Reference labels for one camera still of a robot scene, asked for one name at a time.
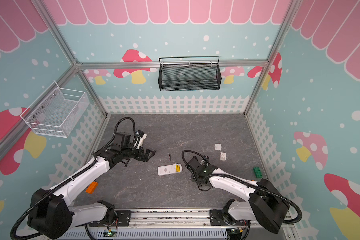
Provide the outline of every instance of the vented metal panel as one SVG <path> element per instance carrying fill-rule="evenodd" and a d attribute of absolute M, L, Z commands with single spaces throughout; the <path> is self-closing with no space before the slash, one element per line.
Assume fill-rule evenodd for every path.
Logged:
<path fill-rule="evenodd" d="M 91 234 L 99 239 L 226 239 L 225 228 L 161 228 L 161 229 L 119 229 L 114 238 L 103 237 L 103 233 L 108 233 L 106 229 L 89 229 Z M 87 240 L 88 236 L 85 229 L 68 230 L 60 240 Z"/>

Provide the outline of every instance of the wall-mounted basket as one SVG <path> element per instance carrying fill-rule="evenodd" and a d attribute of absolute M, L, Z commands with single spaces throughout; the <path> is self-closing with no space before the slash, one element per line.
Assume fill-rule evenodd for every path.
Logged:
<path fill-rule="evenodd" d="M 68 137 L 87 109 L 89 99 L 86 92 L 60 88 L 55 84 L 57 87 L 32 111 L 29 109 L 34 102 L 20 116 L 36 134 Z"/>
<path fill-rule="evenodd" d="M 219 90 L 218 56 L 159 58 L 160 91 Z"/>

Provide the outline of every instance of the white sponge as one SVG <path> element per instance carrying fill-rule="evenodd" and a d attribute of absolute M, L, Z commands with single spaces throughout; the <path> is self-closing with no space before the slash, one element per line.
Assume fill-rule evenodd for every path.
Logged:
<path fill-rule="evenodd" d="M 220 160 L 227 160 L 227 154 L 225 152 L 220 152 Z"/>

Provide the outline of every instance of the orange lego brick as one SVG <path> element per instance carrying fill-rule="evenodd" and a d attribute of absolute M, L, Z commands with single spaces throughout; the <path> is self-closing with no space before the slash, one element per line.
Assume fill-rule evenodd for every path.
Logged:
<path fill-rule="evenodd" d="M 97 185 L 99 185 L 97 182 L 92 182 L 85 192 L 92 194 L 93 191 L 96 189 Z"/>

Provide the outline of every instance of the light blue wall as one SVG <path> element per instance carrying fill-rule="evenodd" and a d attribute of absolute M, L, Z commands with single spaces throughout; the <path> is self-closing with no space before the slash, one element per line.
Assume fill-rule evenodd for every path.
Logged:
<path fill-rule="evenodd" d="M 311 40 L 303 39 L 299 31 L 288 32 L 279 52 L 283 59 L 281 80 L 277 88 L 270 84 L 267 91 L 261 89 L 256 98 L 260 114 L 277 152 L 281 152 L 286 172 L 291 173 L 290 182 L 297 185 L 304 211 L 310 213 L 309 223 L 318 230 L 317 239 L 345 240 L 344 229 L 339 229 L 330 208 L 345 209 L 346 205 L 327 189 L 324 175 L 334 174 L 360 185 L 360 120 L 352 118 L 353 112 L 360 111 L 360 82 L 344 71 L 343 64 L 331 62 L 325 50 L 319 51 Z M 301 144 L 295 141 L 295 132 L 324 137 L 328 160 L 322 170 L 312 156 L 307 162 L 299 159 L 296 149 Z M 352 224 L 355 219 L 347 221 Z M 307 224 L 296 226 L 303 233 Z M 353 235 L 360 232 L 360 224 L 348 228 Z"/>

